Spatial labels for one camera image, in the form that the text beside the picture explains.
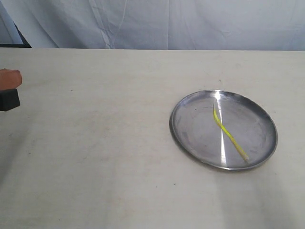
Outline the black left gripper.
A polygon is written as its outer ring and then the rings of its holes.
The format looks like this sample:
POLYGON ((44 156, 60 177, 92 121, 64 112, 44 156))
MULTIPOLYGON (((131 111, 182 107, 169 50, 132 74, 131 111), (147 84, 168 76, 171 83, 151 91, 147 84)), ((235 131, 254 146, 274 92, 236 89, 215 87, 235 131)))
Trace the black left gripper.
POLYGON ((20 106, 17 87, 22 84, 19 70, 0 70, 0 111, 6 112, 20 106))

